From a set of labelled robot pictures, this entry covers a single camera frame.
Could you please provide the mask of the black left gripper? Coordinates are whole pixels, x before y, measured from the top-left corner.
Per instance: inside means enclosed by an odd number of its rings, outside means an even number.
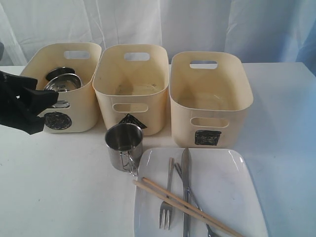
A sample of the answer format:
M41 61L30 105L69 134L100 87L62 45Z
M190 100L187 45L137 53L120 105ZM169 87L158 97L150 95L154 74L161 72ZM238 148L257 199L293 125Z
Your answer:
M43 131L40 114L57 102L59 93L35 90L38 80L0 72L0 124L25 128L30 135Z

